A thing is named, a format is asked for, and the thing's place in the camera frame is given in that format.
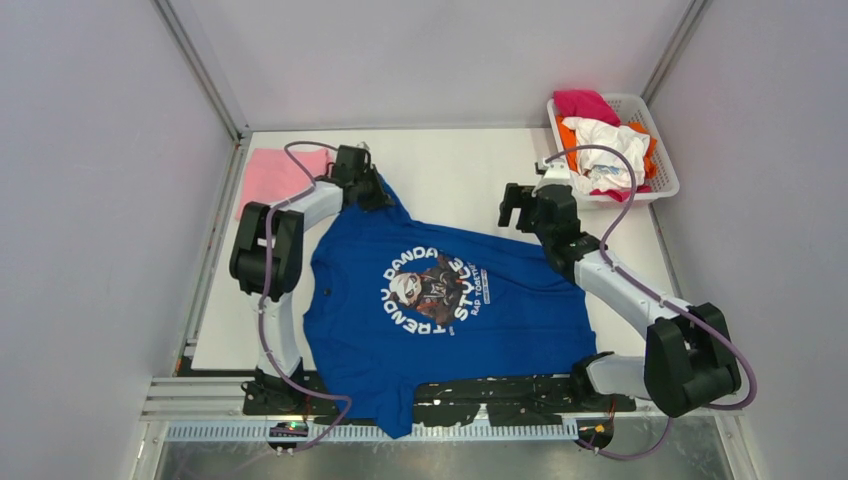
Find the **orange t shirt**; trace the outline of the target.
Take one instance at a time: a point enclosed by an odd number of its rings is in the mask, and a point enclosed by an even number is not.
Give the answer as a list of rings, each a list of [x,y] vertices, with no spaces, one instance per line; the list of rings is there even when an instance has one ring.
[[[639,164],[633,164],[637,178],[651,179],[658,173],[653,161],[658,140],[649,135],[649,131],[638,122],[615,127],[600,120],[556,116],[556,126],[564,149],[584,144],[606,145],[625,154],[629,160],[636,153],[643,153]]]

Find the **blue printed t shirt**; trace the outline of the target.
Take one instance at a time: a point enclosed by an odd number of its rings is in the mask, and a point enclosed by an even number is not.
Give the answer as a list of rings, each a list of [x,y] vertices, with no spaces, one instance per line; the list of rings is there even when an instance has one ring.
[[[535,244],[350,206],[311,259],[303,328],[351,419],[399,438],[430,382],[564,374],[597,351],[584,292]]]

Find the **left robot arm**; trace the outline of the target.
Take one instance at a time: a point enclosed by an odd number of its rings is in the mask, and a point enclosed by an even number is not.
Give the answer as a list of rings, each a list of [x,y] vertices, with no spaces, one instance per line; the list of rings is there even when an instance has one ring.
[[[372,211],[393,203],[364,144],[299,140],[254,152],[229,260],[230,276],[256,302],[260,353],[242,386],[245,413],[300,413],[318,395],[306,384],[293,308],[306,232],[348,207]]]

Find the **folded pink t shirt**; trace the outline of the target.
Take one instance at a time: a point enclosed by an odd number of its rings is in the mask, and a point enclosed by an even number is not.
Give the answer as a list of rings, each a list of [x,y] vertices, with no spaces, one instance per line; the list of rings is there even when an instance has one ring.
[[[258,148],[249,158],[234,218],[239,221],[249,202],[279,203],[310,185],[307,174],[282,149]]]

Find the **white plastic basket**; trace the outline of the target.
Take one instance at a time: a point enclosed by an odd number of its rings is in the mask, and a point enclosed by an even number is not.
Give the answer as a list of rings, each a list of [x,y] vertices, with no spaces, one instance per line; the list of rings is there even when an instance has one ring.
[[[603,100],[609,107],[615,111],[623,124],[629,126],[640,126],[647,135],[651,137],[651,147],[648,153],[648,159],[654,166],[654,174],[651,178],[646,178],[643,185],[647,188],[639,187],[637,194],[634,197],[634,207],[648,205],[662,198],[669,198],[676,195],[679,191],[680,184],[677,175],[674,171],[671,159],[660,138],[660,132],[653,121],[651,113],[639,96],[633,94],[621,93],[602,93],[600,94]],[[550,98],[546,104],[548,119],[551,123],[551,131],[556,147],[559,150],[565,148],[565,141],[559,131],[561,123],[556,120],[560,115],[559,109],[555,105],[553,98]],[[575,199],[580,208],[585,209],[602,209],[602,208],[620,208],[624,205],[624,201],[618,201],[609,195],[584,195],[575,192]]]

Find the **magenta t shirt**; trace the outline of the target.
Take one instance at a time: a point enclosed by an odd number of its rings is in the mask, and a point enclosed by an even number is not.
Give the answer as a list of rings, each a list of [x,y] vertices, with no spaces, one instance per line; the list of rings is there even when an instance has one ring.
[[[612,126],[621,126],[623,123],[617,116],[614,110],[603,100],[601,95],[591,90],[567,90],[557,91],[553,94],[556,107],[559,109],[562,117],[581,117],[603,121]],[[581,149],[596,148],[596,145],[575,146],[570,148],[572,151],[566,155],[566,161],[569,168],[576,175],[576,151]],[[625,201],[630,196],[629,191],[592,191],[592,195],[609,195],[618,201]]]

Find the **white t shirt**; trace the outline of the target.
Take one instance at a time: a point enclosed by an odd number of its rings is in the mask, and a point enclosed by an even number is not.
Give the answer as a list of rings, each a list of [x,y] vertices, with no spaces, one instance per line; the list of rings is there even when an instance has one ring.
[[[574,133],[575,145],[596,145],[596,148],[576,151],[577,190],[629,191],[645,183],[652,137],[633,127],[612,126],[600,120],[566,117],[563,127]]]

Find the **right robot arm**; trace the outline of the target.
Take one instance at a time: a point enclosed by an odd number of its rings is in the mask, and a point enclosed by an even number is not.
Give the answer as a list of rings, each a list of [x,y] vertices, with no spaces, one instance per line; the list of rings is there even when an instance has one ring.
[[[507,184],[498,224],[512,220],[537,237],[554,272],[604,302],[645,341],[641,356],[602,352],[577,362],[570,385],[577,406],[596,410],[610,395],[622,395],[647,399],[678,418],[701,407],[719,410],[719,399],[754,384],[742,377],[721,310],[649,288],[603,240],[583,231],[570,186]]]

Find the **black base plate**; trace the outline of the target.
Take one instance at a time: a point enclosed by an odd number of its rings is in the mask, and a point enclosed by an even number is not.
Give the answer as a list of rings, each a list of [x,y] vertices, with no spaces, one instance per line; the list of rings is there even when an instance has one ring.
[[[256,372],[253,378],[240,383],[244,393],[242,412],[248,416],[293,416],[328,426],[345,407],[343,401],[326,397],[328,391],[317,372],[298,371],[294,380],[307,391]],[[574,393],[567,375],[430,382],[413,392],[390,393],[380,400],[389,404],[392,420],[427,427],[465,426],[483,413],[496,426],[530,426],[551,425],[560,414],[606,417],[636,410],[636,402],[626,396],[583,397]]]

